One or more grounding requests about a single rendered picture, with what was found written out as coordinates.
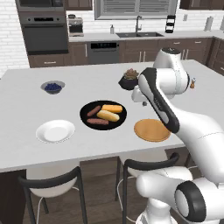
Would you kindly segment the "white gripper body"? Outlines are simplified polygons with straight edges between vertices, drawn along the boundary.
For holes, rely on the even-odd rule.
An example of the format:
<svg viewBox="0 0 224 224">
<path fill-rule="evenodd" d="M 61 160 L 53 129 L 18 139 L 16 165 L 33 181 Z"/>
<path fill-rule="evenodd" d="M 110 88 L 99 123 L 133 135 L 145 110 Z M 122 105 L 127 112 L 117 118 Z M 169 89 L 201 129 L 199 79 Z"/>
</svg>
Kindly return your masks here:
<svg viewBox="0 0 224 224">
<path fill-rule="evenodd" d="M 139 86 L 135 86 L 131 95 L 131 99 L 133 102 L 146 102 L 147 98 L 141 92 Z"/>
</svg>

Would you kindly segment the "orange-yellow bun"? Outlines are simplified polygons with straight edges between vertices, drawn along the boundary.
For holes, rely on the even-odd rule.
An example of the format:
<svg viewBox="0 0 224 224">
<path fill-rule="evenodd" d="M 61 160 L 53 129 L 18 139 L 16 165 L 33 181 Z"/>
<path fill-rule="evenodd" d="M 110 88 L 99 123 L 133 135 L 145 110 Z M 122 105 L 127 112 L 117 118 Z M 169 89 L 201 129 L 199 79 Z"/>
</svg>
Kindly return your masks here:
<svg viewBox="0 0 224 224">
<path fill-rule="evenodd" d="M 101 109 L 103 111 L 107 111 L 109 113 L 122 113 L 123 107 L 121 105 L 111 105 L 111 104 L 104 104 Z"/>
</svg>

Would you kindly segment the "round wooden plate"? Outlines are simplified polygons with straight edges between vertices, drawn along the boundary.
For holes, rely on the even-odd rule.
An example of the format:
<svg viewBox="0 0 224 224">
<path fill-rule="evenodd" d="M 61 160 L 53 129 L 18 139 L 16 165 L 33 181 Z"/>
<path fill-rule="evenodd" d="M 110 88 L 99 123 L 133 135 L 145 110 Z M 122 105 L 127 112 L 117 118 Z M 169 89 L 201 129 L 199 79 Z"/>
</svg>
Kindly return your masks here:
<svg viewBox="0 0 224 224">
<path fill-rule="evenodd" d="M 171 132 L 156 119 L 142 119 L 134 126 L 136 135 L 148 142 L 162 142 L 166 140 Z"/>
</svg>

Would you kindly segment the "pale yellow bun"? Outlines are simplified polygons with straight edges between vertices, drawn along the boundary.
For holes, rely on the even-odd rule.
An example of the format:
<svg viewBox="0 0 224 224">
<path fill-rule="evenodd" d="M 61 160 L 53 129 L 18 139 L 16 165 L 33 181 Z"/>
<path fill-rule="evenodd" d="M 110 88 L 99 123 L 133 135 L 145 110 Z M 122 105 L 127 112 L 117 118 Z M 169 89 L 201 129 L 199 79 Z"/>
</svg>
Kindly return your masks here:
<svg viewBox="0 0 224 224">
<path fill-rule="evenodd" d="M 119 115 L 109 112 L 107 110 L 100 110 L 96 115 L 101 119 L 111 122 L 117 122 L 120 119 Z"/>
</svg>

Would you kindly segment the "short brown sausage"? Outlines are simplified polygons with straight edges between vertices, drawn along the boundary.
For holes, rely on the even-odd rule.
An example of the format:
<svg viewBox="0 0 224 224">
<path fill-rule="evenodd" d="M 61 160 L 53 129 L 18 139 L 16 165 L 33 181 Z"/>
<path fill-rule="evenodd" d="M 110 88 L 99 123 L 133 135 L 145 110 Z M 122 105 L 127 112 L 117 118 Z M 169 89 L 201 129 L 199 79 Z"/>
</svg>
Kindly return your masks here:
<svg viewBox="0 0 224 224">
<path fill-rule="evenodd" d="M 101 106 L 96 106 L 95 108 L 93 108 L 91 111 L 89 111 L 87 113 L 87 116 L 90 117 L 90 116 L 94 115 L 95 113 L 97 113 L 100 110 L 101 110 Z"/>
</svg>

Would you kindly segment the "long brown sausage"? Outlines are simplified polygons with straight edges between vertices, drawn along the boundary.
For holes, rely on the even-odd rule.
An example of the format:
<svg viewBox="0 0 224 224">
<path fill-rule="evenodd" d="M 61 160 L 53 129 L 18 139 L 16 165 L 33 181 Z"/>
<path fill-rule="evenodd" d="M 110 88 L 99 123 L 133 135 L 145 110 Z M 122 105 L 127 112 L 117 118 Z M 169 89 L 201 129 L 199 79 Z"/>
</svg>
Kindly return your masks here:
<svg viewBox="0 0 224 224">
<path fill-rule="evenodd" d="M 108 120 L 104 120 L 104 119 L 100 119 L 100 118 L 88 118 L 87 123 L 99 124 L 99 125 L 109 125 Z"/>
</svg>

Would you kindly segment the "black bowl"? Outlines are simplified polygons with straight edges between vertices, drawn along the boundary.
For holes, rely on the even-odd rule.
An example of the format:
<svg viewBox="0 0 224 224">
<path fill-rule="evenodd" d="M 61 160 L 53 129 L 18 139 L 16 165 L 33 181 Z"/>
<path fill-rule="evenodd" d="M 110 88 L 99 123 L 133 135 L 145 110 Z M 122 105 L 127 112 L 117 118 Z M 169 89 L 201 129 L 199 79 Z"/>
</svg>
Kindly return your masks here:
<svg viewBox="0 0 224 224">
<path fill-rule="evenodd" d="M 90 123 L 88 122 L 88 119 L 98 119 L 98 116 L 96 114 L 92 114 L 91 116 L 88 116 L 88 113 L 92 111 L 95 107 L 103 105 L 118 105 L 122 107 L 122 111 L 118 112 L 120 119 L 117 122 L 111 122 L 109 121 L 108 124 L 98 124 L 98 123 Z M 125 119 L 127 117 L 127 110 L 126 108 L 116 101 L 92 101 L 85 106 L 83 106 L 80 110 L 80 119 L 83 123 L 85 123 L 90 129 L 93 130 L 112 130 L 119 126 L 121 126 Z"/>
</svg>

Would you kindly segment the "grey bowl of blueberries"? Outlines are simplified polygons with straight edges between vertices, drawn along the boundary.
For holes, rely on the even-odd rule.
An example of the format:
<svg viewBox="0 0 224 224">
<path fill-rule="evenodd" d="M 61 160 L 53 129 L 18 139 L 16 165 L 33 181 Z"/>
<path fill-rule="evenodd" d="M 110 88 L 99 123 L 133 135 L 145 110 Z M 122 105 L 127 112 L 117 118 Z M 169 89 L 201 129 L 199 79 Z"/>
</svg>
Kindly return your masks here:
<svg viewBox="0 0 224 224">
<path fill-rule="evenodd" d="M 41 85 L 41 89 L 46 91 L 50 95 L 58 94 L 62 88 L 65 86 L 65 83 L 59 80 L 50 80 Z"/>
</svg>

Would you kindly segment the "white plate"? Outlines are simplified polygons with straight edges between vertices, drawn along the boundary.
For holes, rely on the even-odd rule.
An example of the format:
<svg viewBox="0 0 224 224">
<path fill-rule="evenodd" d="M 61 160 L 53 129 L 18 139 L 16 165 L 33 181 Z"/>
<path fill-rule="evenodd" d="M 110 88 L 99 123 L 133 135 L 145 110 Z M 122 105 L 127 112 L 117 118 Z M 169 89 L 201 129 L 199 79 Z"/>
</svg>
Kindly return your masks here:
<svg viewBox="0 0 224 224">
<path fill-rule="evenodd" d="M 52 120 L 40 125 L 36 138 L 46 144 L 57 144 L 69 139 L 75 132 L 74 125 L 66 120 Z"/>
</svg>

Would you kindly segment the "black pot with brown plant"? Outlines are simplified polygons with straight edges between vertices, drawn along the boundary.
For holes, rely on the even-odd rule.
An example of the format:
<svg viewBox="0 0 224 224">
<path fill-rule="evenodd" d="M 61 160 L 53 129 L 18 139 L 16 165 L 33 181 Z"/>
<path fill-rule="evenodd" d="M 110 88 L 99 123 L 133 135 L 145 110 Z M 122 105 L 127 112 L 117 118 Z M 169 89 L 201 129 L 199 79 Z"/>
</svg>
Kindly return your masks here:
<svg viewBox="0 0 224 224">
<path fill-rule="evenodd" d="M 138 84 L 138 72 L 133 68 L 128 69 L 123 77 L 120 79 L 118 84 L 121 88 L 126 90 L 133 90 L 134 87 Z"/>
</svg>

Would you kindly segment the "brown base cupboards run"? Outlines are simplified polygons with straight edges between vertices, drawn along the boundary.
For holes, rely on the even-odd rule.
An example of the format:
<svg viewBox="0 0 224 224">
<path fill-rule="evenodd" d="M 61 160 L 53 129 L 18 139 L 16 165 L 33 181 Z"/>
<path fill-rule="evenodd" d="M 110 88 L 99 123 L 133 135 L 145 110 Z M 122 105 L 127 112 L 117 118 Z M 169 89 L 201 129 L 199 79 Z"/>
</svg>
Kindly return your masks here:
<svg viewBox="0 0 224 224">
<path fill-rule="evenodd" d="M 67 54 L 43 54 L 28 57 L 30 67 L 63 67 L 92 64 L 92 47 L 98 53 L 109 53 L 99 58 L 98 64 L 154 61 L 163 47 L 176 48 L 182 60 L 196 60 L 224 76 L 224 39 L 220 38 L 154 38 L 90 43 L 70 42 Z"/>
</svg>

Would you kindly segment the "grey dishwasher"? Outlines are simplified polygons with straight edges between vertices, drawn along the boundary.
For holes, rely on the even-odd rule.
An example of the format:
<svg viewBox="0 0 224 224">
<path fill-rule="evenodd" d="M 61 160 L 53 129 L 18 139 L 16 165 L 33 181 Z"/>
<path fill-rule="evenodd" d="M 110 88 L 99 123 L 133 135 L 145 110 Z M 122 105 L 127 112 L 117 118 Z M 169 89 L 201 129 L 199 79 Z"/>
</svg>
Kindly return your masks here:
<svg viewBox="0 0 224 224">
<path fill-rule="evenodd" d="M 90 65 L 115 64 L 119 62 L 119 44 L 116 41 L 90 42 L 87 44 Z"/>
</svg>

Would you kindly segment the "dark sink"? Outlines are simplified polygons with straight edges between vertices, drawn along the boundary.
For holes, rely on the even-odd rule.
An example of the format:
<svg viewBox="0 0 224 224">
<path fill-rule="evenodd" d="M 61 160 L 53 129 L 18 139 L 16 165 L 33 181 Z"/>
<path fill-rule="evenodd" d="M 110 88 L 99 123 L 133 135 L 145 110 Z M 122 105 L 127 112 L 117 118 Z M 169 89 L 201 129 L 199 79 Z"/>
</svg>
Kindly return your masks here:
<svg viewBox="0 0 224 224">
<path fill-rule="evenodd" d="M 164 35 L 158 32 L 121 32 L 116 33 L 119 38 L 148 38 L 148 37 L 163 37 Z"/>
</svg>

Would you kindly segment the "black and white chair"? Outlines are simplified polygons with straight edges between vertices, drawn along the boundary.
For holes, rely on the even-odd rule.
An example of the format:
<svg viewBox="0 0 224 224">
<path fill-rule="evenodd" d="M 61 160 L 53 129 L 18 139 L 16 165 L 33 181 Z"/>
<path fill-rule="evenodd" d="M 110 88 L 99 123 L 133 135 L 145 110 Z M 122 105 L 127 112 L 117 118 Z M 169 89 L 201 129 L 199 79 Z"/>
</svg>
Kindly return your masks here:
<svg viewBox="0 0 224 224">
<path fill-rule="evenodd" d="M 88 224 L 79 162 L 29 168 L 26 170 L 25 177 L 18 177 L 18 182 L 24 189 L 31 224 L 39 224 L 40 204 L 43 204 L 45 213 L 48 214 L 49 210 L 46 204 L 46 199 L 58 197 L 67 193 L 70 189 L 79 191 L 83 224 Z M 31 193 L 40 197 L 37 214 L 34 214 L 33 211 Z"/>
<path fill-rule="evenodd" d="M 127 185 L 128 179 L 137 178 L 140 174 L 174 166 L 179 160 L 179 154 L 173 152 L 167 158 L 165 152 L 159 152 L 155 157 L 151 152 L 145 153 L 126 153 L 117 158 L 116 182 L 115 182 L 115 201 L 120 202 L 122 209 L 122 224 L 134 220 L 127 216 Z"/>
</svg>

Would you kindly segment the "grey tap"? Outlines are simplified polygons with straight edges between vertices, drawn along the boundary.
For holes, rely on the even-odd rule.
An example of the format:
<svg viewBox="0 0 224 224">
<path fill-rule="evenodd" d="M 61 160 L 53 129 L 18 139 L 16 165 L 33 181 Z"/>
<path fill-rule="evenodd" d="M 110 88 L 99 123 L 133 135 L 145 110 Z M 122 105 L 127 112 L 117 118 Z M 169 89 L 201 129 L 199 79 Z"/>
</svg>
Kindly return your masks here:
<svg viewBox="0 0 224 224">
<path fill-rule="evenodd" d="M 139 20 L 142 18 L 142 16 L 137 16 L 136 17 L 136 28 L 135 28 L 135 33 L 138 33 L 139 31 L 142 30 L 142 26 L 140 27 L 139 24 Z"/>
</svg>

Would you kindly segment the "black and white rack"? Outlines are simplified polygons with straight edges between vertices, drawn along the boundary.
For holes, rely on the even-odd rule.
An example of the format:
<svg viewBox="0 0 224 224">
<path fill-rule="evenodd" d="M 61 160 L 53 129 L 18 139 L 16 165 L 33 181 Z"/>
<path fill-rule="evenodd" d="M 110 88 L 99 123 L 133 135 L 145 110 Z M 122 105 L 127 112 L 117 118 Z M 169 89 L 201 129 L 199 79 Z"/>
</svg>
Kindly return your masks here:
<svg viewBox="0 0 224 224">
<path fill-rule="evenodd" d="M 166 33 L 173 33 L 174 25 L 175 25 L 176 16 L 175 15 L 168 15 L 165 24 L 165 32 Z"/>
</svg>

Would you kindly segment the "window with blinds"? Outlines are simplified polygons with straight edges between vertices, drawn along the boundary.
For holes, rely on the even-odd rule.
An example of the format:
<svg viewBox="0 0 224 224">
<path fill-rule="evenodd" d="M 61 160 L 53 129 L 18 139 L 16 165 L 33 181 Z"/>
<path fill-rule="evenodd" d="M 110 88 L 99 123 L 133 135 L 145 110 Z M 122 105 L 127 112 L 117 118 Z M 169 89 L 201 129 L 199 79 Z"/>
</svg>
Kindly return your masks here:
<svg viewBox="0 0 224 224">
<path fill-rule="evenodd" d="M 176 14 L 177 5 L 178 0 L 94 0 L 94 19 L 165 19 Z"/>
</svg>

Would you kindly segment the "silver coffee machine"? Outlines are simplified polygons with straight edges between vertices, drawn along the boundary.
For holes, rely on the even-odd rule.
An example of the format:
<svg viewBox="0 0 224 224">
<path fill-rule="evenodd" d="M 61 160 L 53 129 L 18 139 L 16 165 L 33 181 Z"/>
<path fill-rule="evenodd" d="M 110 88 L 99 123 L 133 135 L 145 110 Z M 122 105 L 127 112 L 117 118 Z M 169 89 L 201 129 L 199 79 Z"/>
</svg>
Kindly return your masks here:
<svg viewBox="0 0 224 224">
<path fill-rule="evenodd" d="M 83 20 L 74 14 L 69 14 L 67 18 L 70 37 L 83 37 Z"/>
</svg>

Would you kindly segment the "dark brown kitchen island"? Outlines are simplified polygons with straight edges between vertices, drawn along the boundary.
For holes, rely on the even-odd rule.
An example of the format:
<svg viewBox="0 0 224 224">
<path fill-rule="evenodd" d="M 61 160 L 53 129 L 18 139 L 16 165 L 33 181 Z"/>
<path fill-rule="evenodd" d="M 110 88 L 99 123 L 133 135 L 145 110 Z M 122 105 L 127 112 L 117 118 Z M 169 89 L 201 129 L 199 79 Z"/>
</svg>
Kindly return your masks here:
<svg viewBox="0 0 224 224">
<path fill-rule="evenodd" d="M 224 76 L 189 60 L 184 69 L 195 78 L 195 87 L 172 99 L 181 110 L 213 118 L 224 130 Z M 185 144 L 177 136 L 150 143 L 134 132 L 136 122 L 155 117 L 152 106 L 133 102 L 131 93 L 118 81 L 126 64 L 62 66 L 9 70 L 0 80 L 0 221 L 22 224 L 25 196 L 16 179 L 18 171 L 42 165 L 64 165 L 126 153 L 151 152 L 155 157 L 167 148 Z M 41 89 L 47 81 L 62 81 L 58 94 Z M 127 110 L 124 123 L 113 130 L 87 127 L 80 119 L 81 108 L 93 101 L 120 102 Z M 61 143 L 43 143 L 36 130 L 43 123 L 66 120 L 75 127 Z"/>
</svg>

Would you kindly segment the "brown wall cupboard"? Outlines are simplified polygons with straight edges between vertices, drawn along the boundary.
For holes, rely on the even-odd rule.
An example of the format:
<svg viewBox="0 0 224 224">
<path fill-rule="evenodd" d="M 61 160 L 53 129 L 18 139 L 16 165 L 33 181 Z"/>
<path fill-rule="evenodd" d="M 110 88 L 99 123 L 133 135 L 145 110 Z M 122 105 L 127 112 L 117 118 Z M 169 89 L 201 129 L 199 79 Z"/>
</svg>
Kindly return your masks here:
<svg viewBox="0 0 224 224">
<path fill-rule="evenodd" d="M 91 11 L 93 9 L 92 0 L 65 0 L 67 11 Z"/>
<path fill-rule="evenodd" d="M 224 0 L 180 0 L 182 10 L 221 10 L 224 11 Z"/>
</svg>

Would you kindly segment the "grey wall oven stack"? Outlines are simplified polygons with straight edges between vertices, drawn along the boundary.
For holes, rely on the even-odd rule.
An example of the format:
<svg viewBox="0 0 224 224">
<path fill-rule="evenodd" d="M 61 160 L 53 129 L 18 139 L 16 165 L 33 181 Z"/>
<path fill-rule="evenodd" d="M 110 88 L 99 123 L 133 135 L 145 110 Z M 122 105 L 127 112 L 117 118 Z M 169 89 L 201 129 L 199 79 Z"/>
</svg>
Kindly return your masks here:
<svg viewBox="0 0 224 224">
<path fill-rule="evenodd" d="M 63 0 L 15 0 L 29 55 L 68 53 Z"/>
</svg>

